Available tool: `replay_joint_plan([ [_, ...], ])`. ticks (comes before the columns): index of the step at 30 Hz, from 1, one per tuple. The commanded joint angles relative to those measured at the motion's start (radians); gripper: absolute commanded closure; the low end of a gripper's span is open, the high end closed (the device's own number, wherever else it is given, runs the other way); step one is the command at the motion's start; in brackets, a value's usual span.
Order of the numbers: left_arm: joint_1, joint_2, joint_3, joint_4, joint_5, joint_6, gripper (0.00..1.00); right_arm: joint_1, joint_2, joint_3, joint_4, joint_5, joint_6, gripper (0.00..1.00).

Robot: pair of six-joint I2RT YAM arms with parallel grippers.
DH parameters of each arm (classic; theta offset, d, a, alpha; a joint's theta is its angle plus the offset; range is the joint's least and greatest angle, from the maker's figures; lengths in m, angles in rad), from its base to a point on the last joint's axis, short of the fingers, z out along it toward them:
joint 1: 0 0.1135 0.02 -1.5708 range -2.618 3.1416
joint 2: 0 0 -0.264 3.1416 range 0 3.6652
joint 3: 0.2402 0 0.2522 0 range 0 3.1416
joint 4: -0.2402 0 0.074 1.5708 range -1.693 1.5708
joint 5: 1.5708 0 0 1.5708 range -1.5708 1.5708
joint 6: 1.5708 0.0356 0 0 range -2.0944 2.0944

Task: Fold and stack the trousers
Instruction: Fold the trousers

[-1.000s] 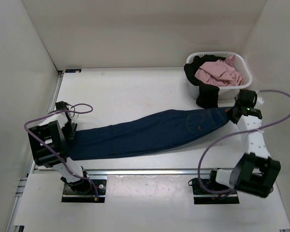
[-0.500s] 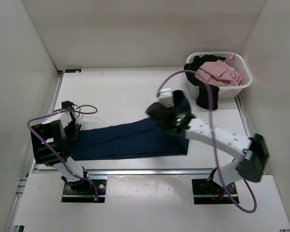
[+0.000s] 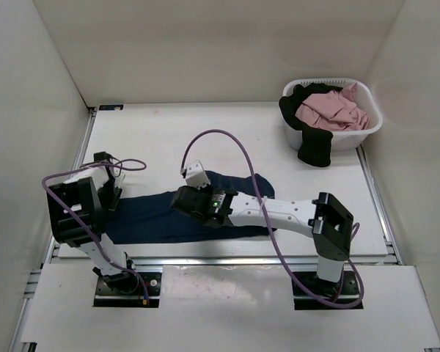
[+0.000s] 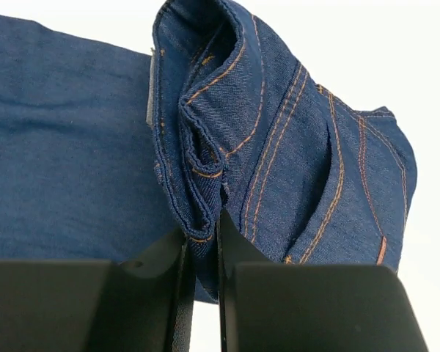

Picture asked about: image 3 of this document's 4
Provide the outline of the dark blue denim trousers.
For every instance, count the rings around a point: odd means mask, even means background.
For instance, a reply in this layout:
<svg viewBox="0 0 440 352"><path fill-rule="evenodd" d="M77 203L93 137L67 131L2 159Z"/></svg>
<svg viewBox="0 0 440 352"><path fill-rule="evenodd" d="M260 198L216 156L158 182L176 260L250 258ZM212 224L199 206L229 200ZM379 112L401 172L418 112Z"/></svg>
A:
<svg viewBox="0 0 440 352"><path fill-rule="evenodd" d="M106 221L115 244L188 243L268 236L265 227L205 227L170 208L174 191L123 198Z"/></svg>

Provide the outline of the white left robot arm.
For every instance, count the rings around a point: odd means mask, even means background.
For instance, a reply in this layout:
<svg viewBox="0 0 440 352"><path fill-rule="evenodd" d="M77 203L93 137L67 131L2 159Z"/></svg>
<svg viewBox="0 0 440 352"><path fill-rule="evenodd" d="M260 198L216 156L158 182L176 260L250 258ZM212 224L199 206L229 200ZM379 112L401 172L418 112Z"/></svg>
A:
<svg viewBox="0 0 440 352"><path fill-rule="evenodd" d="M73 172L44 177L42 187L55 241L85 253L109 288L131 294L139 289L139 275L106 233L122 194L124 175L115 171L121 168L121 161L103 151Z"/></svg>

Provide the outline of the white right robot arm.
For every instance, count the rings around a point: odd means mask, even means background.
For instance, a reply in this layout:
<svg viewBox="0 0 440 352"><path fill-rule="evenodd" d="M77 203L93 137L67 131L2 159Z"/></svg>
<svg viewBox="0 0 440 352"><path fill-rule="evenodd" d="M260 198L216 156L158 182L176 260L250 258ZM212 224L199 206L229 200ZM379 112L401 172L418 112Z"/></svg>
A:
<svg viewBox="0 0 440 352"><path fill-rule="evenodd" d="M213 190L182 186L171 208L206 227L266 228L287 230L313 240L318 254L310 290L333 297L341 291L344 262L350 257L353 214L332 194L317 199L278 200L259 198L232 189Z"/></svg>

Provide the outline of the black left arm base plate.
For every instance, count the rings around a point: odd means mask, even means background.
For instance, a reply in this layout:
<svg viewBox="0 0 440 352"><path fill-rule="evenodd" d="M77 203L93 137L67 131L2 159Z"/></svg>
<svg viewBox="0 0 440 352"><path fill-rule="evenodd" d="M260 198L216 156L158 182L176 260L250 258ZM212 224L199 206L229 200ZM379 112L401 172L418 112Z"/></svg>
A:
<svg viewBox="0 0 440 352"><path fill-rule="evenodd" d="M94 307L159 307L162 284L161 271L139 272L147 290L144 289L137 276L123 277L121 280L108 283L98 268L94 267L93 271L98 276L93 299Z"/></svg>

